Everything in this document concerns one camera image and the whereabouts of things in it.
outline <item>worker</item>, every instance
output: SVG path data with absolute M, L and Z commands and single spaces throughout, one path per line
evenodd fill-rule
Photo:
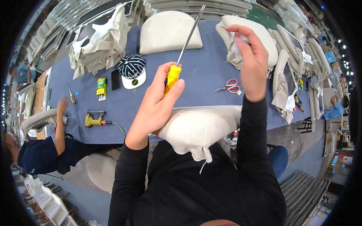
M 40 75 L 42 75 L 42 71 L 35 69 L 35 67 L 29 67 L 26 64 L 19 67 L 16 64 L 11 64 L 9 74 L 18 84 L 31 83 L 32 80 L 37 82 Z
M 17 163 L 27 174 L 46 174 L 54 171 L 65 174 L 70 171 L 70 166 L 75 166 L 85 156 L 122 147 L 122 144 L 84 144 L 72 138 L 65 138 L 63 113 L 67 106 L 68 100 L 64 97 L 56 109 L 54 142 L 51 137 L 45 140 L 30 140 L 29 136 L 26 136 L 26 142 L 19 148 L 14 138 L 5 134 L 5 143 L 10 150 L 13 163 Z
M 147 175 L 148 134 L 169 119 L 185 82 L 180 79 L 164 97 L 166 73 L 175 62 L 158 67 L 131 125 L 114 175 L 108 225 L 283 225 L 286 203 L 267 158 L 266 74 L 268 52 L 249 28 L 231 25 L 244 57 L 244 88 L 236 167 L 215 143 L 213 161 L 196 162 L 190 152 L 177 154 L 166 141 L 153 151 Z M 245 35 L 250 45 L 239 35 Z
M 323 33 L 315 33 L 315 34 L 318 35 L 316 40 L 317 42 L 319 42 L 320 45 L 327 43 L 327 37 Z
M 334 95 L 331 98 L 331 103 L 333 104 L 332 109 L 324 109 L 325 120 L 340 118 L 343 115 L 344 109 L 349 105 L 349 98 L 344 96 L 339 104 L 337 102 L 337 95 Z

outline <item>factory floor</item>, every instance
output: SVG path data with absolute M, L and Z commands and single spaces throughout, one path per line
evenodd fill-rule
M 265 10 L 256 5 L 253 5 L 253 9 L 249 11 L 248 19 L 264 25 L 267 29 L 275 30 L 277 24 L 284 26 L 273 10 Z M 70 46 L 66 47 L 68 37 L 69 34 L 65 36 L 58 53 L 53 58 L 39 65 L 40 69 L 46 70 L 68 55 L 70 49 Z M 285 146 L 289 153 L 289 164 L 286 171 L 278 179 L 279 182 L 290 177 L 296 170 L 304 170 L 313 176 L 318 176 L 320 171 L 323 171 L 321 166 L 324 165 L 322 154 L 325 142 L 325 121 L 316 121 L 314 133 L 300 134 L 300 131 L 297 130 L 299 127 L 303 127 L 302 121 L 268 131 L 268 143 Z M 150 144 L 150 158 L 155 146 L 156 143 Z M 70 192 L 67 200 L 78 207 L 78 213 L 83 219 L 86 221 L 96 220 L 99 224 L 107 225 L 111 194 L 92 183 L 87 173 L 86 162 L 87 157 L 78 162 L 71 172 L 62 177 L 57 173 L 50 173 L 52 176 L 39 175 L 39 178 L 44 183 L 55 183 L 61 186 L 64 192 Z

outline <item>white thread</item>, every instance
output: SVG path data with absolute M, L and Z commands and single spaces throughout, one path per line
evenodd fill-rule
M 201 175 L 202 169 L 203 169 L 203 167 L 204 167 L 205 164 L 206 164 L 206 159 L 205 159 L 205 163 L 202 165 L 202 167 L 201 167 L 201 169 L 200 169 L 200 172 L 199 172 L 200 175 Z

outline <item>baseball cap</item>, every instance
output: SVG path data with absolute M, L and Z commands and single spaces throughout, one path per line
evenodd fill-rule
M 139 54 L 126 56 L 118 63 L 118 72 L 122 77 L 123 87 L 134 89 L 146 81 L 146 60 Z

